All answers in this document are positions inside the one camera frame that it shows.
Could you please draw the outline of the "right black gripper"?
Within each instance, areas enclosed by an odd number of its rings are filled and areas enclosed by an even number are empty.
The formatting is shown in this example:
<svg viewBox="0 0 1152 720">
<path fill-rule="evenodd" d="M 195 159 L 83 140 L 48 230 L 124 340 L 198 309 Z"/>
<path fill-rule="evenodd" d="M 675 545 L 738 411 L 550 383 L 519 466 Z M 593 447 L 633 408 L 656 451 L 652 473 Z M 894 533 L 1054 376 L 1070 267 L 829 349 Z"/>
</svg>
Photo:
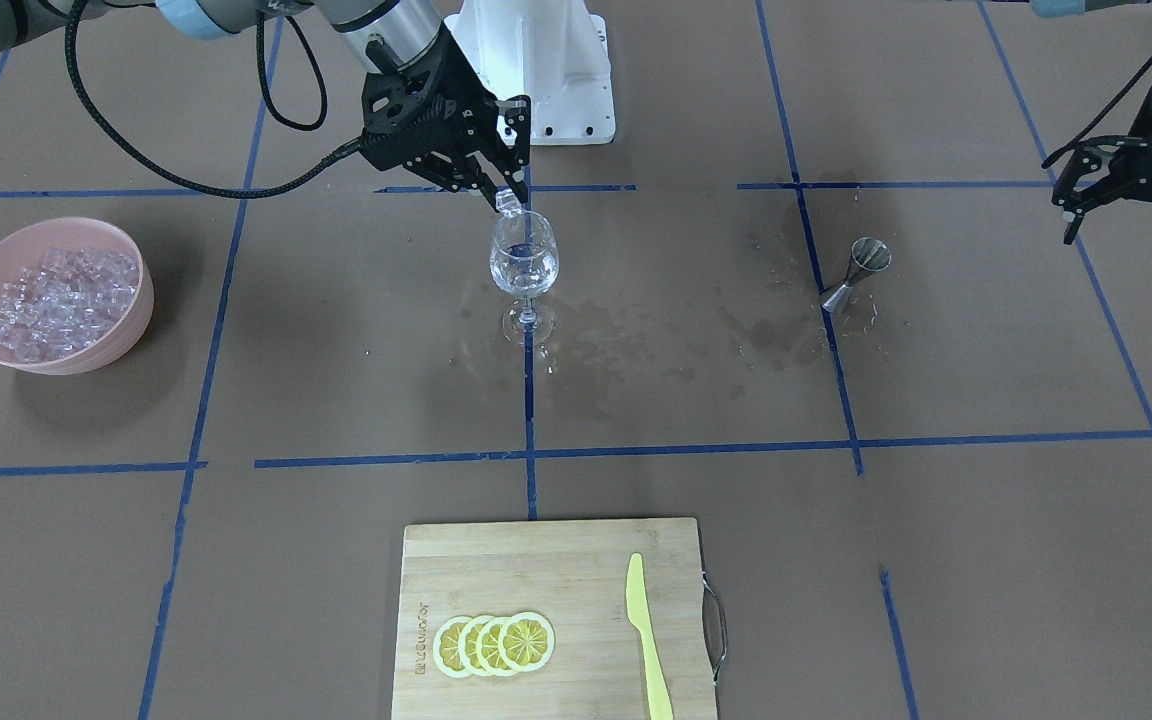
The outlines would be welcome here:
<svg viewBox="0 0 1152 720">
<path fill-rule="evenodd" d="M 477 77 L 448 29 L 425 55 L 394 74 L 367 73 L 361 154 L 376 169 L 401 167 L 453 194 L 482 196 L 499 213 L 486 158 L 521 204 L 530 200 L 532 100 L 497 96 Z"/>
</svg>

